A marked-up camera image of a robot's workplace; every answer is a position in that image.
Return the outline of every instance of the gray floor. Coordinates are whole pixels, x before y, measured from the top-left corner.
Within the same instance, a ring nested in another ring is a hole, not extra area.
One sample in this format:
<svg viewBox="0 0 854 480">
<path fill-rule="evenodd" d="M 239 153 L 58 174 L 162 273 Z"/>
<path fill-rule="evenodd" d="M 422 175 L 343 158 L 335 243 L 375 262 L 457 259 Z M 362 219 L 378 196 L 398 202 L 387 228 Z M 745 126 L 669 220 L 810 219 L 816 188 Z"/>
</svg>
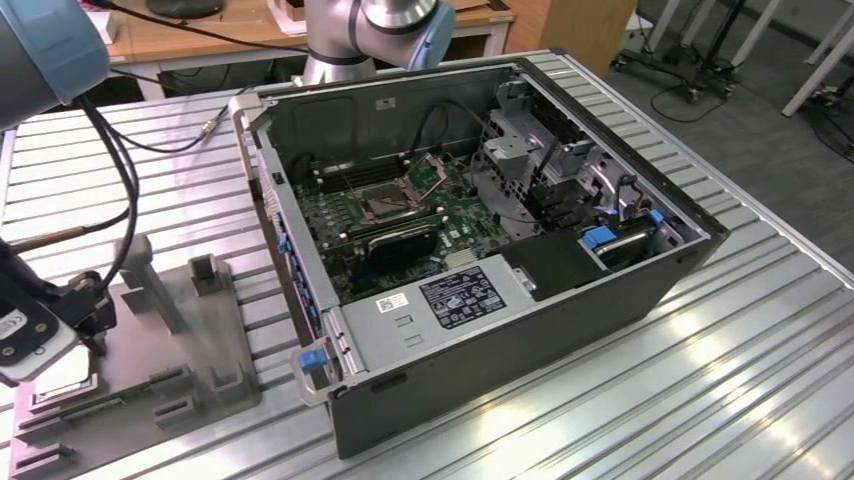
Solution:
<svg viewBox="0 0 854 480">
<path fill-rule="evenodd" d="M 641 10 L 657 17 L 665 3 L 666 0 L 641 0 Z M 693 5 L 690 0 L 682 2 L 672 26 L 682 26 Z M 726 10 L 722 4 L 716 5 L 697 42 L 701 50 L 710 43 Z M 750 17 L 742 15 L 722 58 L 733 57 L 753 25 Z M 624 72 L 612 72 L 606 80 L 784 220 L 854 270 L 854 223 L 850 221 L 854 164 L 818 142 L 801 116 L 789 119 L 780 114 L 812 73 L 812 67 L 804 64 L 810 52 L 809 46 L 769 30 L 742 67 L 742 87 L 728 104 L 693 124 L 673 122 L 650 108 L 650 97 L 677 82 L 673 77 L 634 66 Z M 853 70 L 840 65 L 829 82 L 838 83 Z M 692 118 L 717 101 L 710 98 L 700 105 L 689 105 L 674 96 L 664 97 L 657 104 L 669 115 Z M 854 130 L 850 117 L 848 126 Z"/>
</svg>

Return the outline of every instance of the white label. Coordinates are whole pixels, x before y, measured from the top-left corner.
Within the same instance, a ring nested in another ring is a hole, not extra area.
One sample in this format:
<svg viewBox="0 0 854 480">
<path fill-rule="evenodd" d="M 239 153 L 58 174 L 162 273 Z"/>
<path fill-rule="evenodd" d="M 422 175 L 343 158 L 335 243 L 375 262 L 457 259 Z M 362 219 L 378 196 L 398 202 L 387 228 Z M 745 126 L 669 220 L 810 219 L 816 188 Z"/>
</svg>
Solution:
<svg viewBox="0 0 854 480">
<path fill-rule="evenodd" d="M 397 105 L 398 105 L 397 97 L 381 98 L 377 101 L 377 110 L 389 110 L 390 108 L 395 108 Z"/>
<path fill-rule="evenodd" d="M 405 307 L 409 304 L 410 301 L 406 299 L 406 294 L 403 293 L 397 293 L 391 297 L 381 298 L 377 301 L 379 313 L 391 312 L 395 308 Z"/>
<path fill-rule="evenodd" d="M 0 340 L 6 340 L 27 325 L 27 315 L 20 310 L 12 311 L 0 319 Z"/>
</svg>

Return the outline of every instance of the metal workbench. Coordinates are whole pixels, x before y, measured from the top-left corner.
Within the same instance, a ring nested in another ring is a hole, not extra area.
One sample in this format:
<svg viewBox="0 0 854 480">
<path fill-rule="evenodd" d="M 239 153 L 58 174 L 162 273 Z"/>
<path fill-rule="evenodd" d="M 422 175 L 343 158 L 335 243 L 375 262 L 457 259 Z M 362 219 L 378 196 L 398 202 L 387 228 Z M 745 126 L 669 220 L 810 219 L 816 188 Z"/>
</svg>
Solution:
<svg viewBox="0 0 854 480">
<path fill-rule="evenodd" d="M 852 475 L 852 274 L 569 57 L 529 58 L 733 230 L 702 271 L 641 322 L 342 461 L 326 411 L 303 405 L 287 366 L 297 337 L 231 127 L 198 153 L 134 150 L 155 266 L 209 252 L 229 259 L 266 391 L 253 410 L 84 478 Z M 181 144 L 227 100 L 222 92 L 103 111 L 137 140 Z M 124 208 L 118 175 L 78 112 L 36 117 L 7 134 L 0 177 L 7 240 Z M 62 281 L 110 264 L 120 235 L 122 227 L 27 258 Z"/>
</svg>

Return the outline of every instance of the green circuit board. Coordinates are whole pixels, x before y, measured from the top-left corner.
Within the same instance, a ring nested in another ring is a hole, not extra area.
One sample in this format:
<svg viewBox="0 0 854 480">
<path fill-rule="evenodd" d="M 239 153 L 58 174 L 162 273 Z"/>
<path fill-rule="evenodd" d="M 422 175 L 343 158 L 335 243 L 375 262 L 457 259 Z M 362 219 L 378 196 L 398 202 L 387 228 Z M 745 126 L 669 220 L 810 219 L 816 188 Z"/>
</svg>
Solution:
<svg viewBox="0 0 854 480">
<path fill-rule="evenodd" d="M 507 232 L 473 192 L 462 159 L 446 157 L 445 174 L 445 182 L 423 199 L 441 179 L 437 168 L 423 159 L 402 178 L 377 184 L 333 193 L 321 192 L 310 182 L 295 187 L 327 273 L 345 304 L 442 273 L 449 254 L 470 249 L 477 258 L 483 258 L 510 243 Z M 402 191 L 409 191 L 418 201 Z M 411 214 L 411 220 L 383 222 L 403 213 Z M 367 243 L 418 227 L 438 229 L 433 253 L 406 269 L 382 274 L 365 272 Z"/>
</svg>

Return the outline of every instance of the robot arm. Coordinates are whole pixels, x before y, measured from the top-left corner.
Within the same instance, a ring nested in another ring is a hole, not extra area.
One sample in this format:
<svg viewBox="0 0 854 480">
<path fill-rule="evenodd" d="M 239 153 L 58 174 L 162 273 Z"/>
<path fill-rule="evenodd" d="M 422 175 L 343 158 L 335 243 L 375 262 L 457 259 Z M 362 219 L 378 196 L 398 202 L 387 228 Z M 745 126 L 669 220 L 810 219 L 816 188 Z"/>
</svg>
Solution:
<svg viewBox="0 0 854 480">
<path fill-rule="evenodd" d="M 111 8 L 112 2 L 91 0 Z M 454 9 L 439 0 L 309 0 L 310 59 L 303 83 L 375 73 L 371 57 L 409 69 L 438 65 L 451 41 Z M 0 0 L 0 130 L 19 124 L 107 78 L 110 57 L 74 0 Z M 79 236 L 51 235 L 50 242 Z M 82 341 L 115 327 L 112 299 L 96 272 L 67 286 L 42 280 L 0 239 L 0 381 L 32 380 Z"/>
<path fill-rule="evenodd" d="M 314 85 L 374 75 L 373 58 L 409 70 L 435 67 L 451 43 L 455 12 L 439 0 L 309 0 L 306 22 L 302 83 Z"/>
</svg>

